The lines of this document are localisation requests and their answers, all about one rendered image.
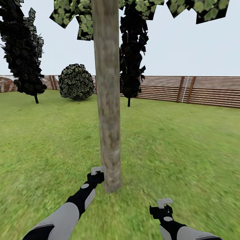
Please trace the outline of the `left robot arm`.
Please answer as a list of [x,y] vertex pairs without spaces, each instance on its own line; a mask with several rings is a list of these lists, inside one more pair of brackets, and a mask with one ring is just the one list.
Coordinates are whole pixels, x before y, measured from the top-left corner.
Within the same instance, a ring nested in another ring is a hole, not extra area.
[[54,213],[35,225],[22,240],[69,240],[79,218],[95,196],[99,182],[104,181],[105,166],[91,168],[86,181],[73,196],[70,196]]

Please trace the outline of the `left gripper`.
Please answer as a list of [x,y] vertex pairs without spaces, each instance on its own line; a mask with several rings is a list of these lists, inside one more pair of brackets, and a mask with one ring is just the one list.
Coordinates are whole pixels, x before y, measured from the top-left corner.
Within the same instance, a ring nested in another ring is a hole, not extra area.
[[103,182],[104,181],[104,173],[103,172],[98,172],[96,175],[91,175],[91,174],[88,174],[87,175],[87,179],[94,179],[97,184],[99,182]]

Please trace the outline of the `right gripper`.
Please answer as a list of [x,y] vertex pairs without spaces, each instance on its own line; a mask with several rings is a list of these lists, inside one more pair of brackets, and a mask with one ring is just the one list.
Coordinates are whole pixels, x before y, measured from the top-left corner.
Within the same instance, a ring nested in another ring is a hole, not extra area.
[[172,209],[170,206],[165,206],[164,209],[160,209],[158,207],[151,207],[149,208],[150,214],[153,215],[154,219],[159,219],[160,214],[168,213],[172,217]]

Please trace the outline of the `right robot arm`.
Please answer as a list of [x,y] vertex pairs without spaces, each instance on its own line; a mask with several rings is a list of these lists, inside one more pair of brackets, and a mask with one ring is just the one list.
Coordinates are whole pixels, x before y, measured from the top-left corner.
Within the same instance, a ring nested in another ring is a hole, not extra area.
[[224,240],[212,233],[198,231],[174,221],[172,209],[167,206],[172,203],[171,198],[157,199],[157,203],[158,207],[150,206],[149,211],[154,219],[160,220],[159,227],[164,240]]

